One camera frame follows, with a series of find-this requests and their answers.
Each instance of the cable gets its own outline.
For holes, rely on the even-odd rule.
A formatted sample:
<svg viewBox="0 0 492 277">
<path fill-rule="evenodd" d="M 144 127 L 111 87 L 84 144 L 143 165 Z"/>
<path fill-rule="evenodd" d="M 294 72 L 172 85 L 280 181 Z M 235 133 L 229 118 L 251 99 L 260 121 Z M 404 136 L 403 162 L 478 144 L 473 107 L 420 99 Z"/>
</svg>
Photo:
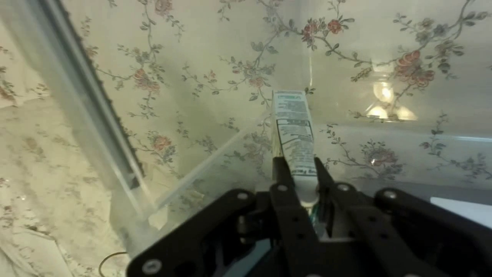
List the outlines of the cable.
<svg viewBox="0 0 492 277">
<path fill-rule="evenodd" d="M 112 259 L 112 258 L 115 258 L 115 256 L 123 256 L 123 255 L 128 255 L 128 253 L 120 252 L 120 253 L 112 253 L 112 255 L 106 256 L 106 258 L 98 264 L 98 269 L 97 269 L 98 276 L 100 276 L 100 277 L 106 277 L 106 276 L 103 275 L 103 265 L 104 265 L 109 259 Z"/>
</svg>

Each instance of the floral wallpaper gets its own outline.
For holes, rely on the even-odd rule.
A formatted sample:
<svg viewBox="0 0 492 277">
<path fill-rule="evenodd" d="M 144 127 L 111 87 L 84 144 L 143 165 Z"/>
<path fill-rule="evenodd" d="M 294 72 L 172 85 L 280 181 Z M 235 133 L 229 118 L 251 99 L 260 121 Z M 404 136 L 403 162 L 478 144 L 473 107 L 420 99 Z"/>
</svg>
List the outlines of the floral wallpaper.
<svg viewBox="0 0 492 277">
<path fill-rule="evenodd" d="M 151 182 L 171 189 L 211 164 L 184 179 L 169 210 L 175 225 L 231 187 L 270 182 L 269 110 L 278 90 L 307 95 L 315 153 L 337 181 L 492 185 L 486 0 L 63 4 L 144 172 L 160 173 Z M 48 96 L 43 82 L 20 79 L 20 59 L 14 44 L 0 42 L 5 107 Z M 48 165 L 37 147 L 46 136 L 54 135 L 34 128 L 17 158 Z M 91 187 L 80 173 L 66 175 L 71 195 Z"/>
</svg>

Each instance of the screw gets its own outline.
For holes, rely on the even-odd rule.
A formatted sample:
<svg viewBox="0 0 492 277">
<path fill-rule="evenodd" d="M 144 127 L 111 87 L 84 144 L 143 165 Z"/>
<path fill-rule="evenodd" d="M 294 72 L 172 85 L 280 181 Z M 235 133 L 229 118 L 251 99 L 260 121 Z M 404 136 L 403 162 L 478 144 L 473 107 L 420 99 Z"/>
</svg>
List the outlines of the screw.
<svg viewBox="0 0 492 277">
<path fill-rule="evenodd" d="M 155 276 L 161 269 L 163 269 L 163 264 L 157 259 L 152 259 L 143 264 L 141 272 L 146 276 Z"/>
<path fill-rule="evenodd" d="M 384 196 L 386 196 L 387 199 L 397 199 L 397 195 L 395 195 L 393 192 L 384 192 Z"/>
<path fill-rule="evenodd" d="M 338 185 L 340 192 L 349 192 L 350 189 L 347 185 Z"/>
<path fill-rule="evenodd" d="M 237 199 L 238 199 L 238 201 L 246 201 L 246 199 L 247 199 L 247 195 L 238 193 L 238 195 L 237 195 Z"/>
<path fill-rule="evenodd" d="M 287 192 L 286 185 L 278 185 L 278 192 Z"/>
</svg>

